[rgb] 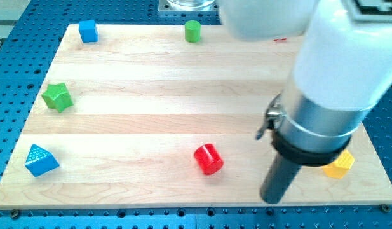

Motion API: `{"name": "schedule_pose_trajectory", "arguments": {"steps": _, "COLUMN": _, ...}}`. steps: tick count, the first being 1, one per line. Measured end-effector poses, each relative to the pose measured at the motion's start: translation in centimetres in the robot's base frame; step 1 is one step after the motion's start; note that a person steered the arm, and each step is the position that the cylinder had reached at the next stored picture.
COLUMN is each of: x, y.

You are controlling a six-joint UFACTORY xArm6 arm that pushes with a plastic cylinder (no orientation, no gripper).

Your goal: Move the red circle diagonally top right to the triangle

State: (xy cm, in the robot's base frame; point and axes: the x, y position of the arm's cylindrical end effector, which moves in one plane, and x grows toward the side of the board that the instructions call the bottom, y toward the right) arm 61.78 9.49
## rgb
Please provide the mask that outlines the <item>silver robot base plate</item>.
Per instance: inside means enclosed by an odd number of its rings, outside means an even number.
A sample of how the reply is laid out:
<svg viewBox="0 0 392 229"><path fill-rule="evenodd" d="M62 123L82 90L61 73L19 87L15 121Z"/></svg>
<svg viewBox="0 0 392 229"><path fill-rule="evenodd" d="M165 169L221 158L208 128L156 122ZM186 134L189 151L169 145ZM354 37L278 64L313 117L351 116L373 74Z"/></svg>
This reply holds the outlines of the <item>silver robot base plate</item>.
<svg viewBox="0 0 392 229"><path fill-rule="evenodd" d="M217 11L215 0L159 0L159 12L174 11Z"/></svg>

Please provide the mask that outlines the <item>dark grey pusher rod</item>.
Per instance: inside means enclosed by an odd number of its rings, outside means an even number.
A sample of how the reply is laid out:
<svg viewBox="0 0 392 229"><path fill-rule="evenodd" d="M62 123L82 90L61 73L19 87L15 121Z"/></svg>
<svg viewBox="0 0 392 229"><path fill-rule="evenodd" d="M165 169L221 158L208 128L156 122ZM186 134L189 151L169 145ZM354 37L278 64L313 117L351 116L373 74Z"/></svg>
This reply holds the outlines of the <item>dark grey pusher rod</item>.
<svg viewBox="0 0 392 229"><path fill-rule="evenodd" d="M302 165L277 154L260 188L263 201L277 204L300 171Z"/></svg>

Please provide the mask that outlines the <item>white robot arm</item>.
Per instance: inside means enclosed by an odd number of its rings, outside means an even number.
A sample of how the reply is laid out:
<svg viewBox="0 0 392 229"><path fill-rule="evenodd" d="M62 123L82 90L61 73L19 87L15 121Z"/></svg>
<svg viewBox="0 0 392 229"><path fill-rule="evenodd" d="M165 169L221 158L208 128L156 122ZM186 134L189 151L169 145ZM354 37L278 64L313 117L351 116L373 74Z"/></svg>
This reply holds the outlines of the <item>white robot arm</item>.
<svg viewBox="0 0 392 229"><path fill-rule="evenodd" d="M302 166L332 163L392 84L392 2L219 1L236 38L303 35L287 84L257 131L271 130L277 156L261 186L278 203Z"/></svg>

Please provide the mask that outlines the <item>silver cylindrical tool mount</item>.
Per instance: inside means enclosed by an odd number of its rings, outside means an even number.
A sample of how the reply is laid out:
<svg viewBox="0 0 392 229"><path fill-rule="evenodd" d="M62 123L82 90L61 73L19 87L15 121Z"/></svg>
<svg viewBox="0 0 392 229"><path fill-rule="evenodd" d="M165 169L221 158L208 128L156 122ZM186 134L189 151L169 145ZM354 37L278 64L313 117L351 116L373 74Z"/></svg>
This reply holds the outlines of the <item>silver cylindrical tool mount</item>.
<svg viewBox="0 0 392 229"><path fill-rule="evenodd" d="M269 129L271 144L283 158L300 165L323 166L344 151L369 111L326 108L309 99L289 79L267 107L255 138L261 139Z"/></svg>

